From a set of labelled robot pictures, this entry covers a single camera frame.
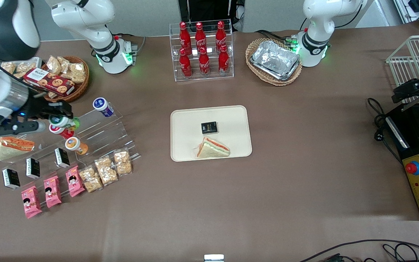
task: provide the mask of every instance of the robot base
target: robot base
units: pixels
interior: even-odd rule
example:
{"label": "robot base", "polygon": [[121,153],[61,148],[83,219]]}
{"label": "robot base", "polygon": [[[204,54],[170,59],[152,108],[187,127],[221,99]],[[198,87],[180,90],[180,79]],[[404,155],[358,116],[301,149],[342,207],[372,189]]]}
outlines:
{"label": "robot base", "polygon": [[324,48],[323,50],[319,48],[315,49],[312,51],[314,53],[312,55],[311,52],[302,43],[302,37],[304,34],[305,32],[298,33],[298,55],[300,56],[302,66],[314,67],[315,65],[319,64],[327,48]]}
{"label": "robot base", "polygon": [[101,61],[98,56],[98,61],[104,70],[110,74],[119,74],[125,71],[129,66],[133,65],[132,55],[129,55],[131,50],[131,44],[129,41],[124,41],[123,39],[117,40],[119,43],[119,52],[112,58],[111,62]]}

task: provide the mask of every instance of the foil container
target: foil container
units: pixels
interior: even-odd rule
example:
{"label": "foil container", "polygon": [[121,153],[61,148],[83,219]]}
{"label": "foil container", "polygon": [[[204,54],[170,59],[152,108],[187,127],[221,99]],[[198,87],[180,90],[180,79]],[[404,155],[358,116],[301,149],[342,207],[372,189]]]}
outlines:
{"label": "foil container", "polygon": [[250,62],[274,78],[286,81],[300,64],[300,56],[268,40],[261,42]]}

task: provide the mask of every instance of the black small box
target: black small box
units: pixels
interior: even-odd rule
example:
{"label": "black small box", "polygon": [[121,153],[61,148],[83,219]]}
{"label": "black small box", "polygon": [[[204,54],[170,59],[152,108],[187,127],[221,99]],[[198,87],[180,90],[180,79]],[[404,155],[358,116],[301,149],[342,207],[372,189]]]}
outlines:
{"label": "black small box", "polygon": [[12,169],[4,169],[3,170],[3,178],[4,178],[4,186],[12,189],[16,189],[20,187],[19,176],[17,175],[17,171]]}
{"label": "black small box", "polygon": [[203,135],[216,134],[218,132],[218,126],[216,126],[216,122],[202,123],[201,132]]}
{"label": "black small box", "polygon": [[37,179],[40,178],[40,162],[36,159],[26,159],[27,173],[26,176]]}
{"label": "black small box", "polygon": [[67,152],[63,149],[56,148],[55,149],[56,154],[56,164],[60,167],[69,167],[69,156],[67,155]]}

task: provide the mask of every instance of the red button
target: red button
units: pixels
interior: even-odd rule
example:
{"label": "red button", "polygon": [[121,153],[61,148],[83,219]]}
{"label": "red button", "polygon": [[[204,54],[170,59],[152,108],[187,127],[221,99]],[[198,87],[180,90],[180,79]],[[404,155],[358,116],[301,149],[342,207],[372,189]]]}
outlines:
{"label": "red button", "polygon": [[416,173],[418,171],[418,168],[417,168],[416,164],[414,164],[414,163],[408,163],[408,164],[406,164],[405,165],[405,169],[410,174],[414,174],[414,173]]}

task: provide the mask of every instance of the pink snack package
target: pink snack package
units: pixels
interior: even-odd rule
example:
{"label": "pink snack package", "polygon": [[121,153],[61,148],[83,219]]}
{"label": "pink snack package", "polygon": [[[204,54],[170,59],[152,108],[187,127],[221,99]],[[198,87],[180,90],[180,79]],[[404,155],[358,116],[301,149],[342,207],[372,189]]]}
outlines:
{"label": "pink snack package", "polygon": [[81,192],[85,191],[83,188],[82,179],[79,177],[78,166],[75,166],[65,173],[69,184],[69,193],[71,197],[75,197]]}
{"label": "pink snack package", "polygon": [[48,208],[50,209],[54,205],[62,203],[58,176],[46,179],[43,181],[43,184],[45,184],[45,197]]}
{"label": "pink snack package", "polygon": [[24,211],[27,218],[41,213],[40,200],[38,200],[38,190],[36,186],[22,191],[22,201],[24,201]]}

